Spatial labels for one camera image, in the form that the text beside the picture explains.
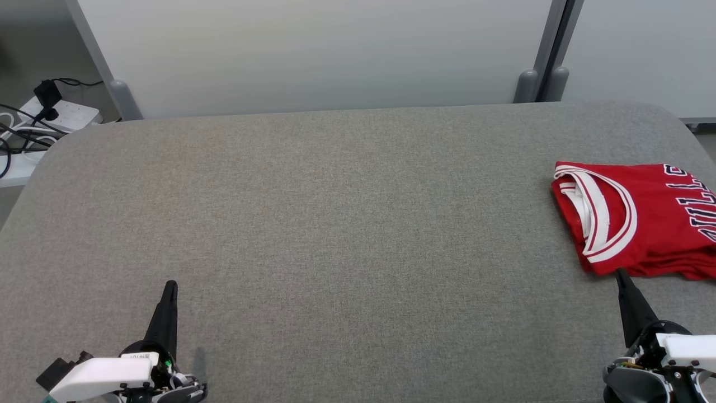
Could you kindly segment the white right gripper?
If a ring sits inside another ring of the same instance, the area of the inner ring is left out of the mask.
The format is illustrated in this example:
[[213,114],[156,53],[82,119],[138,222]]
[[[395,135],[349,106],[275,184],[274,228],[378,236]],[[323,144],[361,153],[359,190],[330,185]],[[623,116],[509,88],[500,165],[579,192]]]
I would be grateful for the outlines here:
[[655,312],[624,269],[615,274],[623,327],[623,357],[607,365],[607,376],[634,374],[667,383],[668,373],[685,372],[693,383],[714,378],[715,336],[693,335]]

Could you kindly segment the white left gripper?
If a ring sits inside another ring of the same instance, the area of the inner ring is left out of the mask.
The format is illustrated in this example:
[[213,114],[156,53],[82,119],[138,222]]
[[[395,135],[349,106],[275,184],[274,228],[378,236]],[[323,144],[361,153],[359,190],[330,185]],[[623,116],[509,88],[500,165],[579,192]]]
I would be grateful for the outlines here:
[[81,352],[76,362],[56,359],[49,367],[49,401],[204,402],[207,383],[182,373],[177,359],[177,282],[166,281],[145,333],[117,357]]

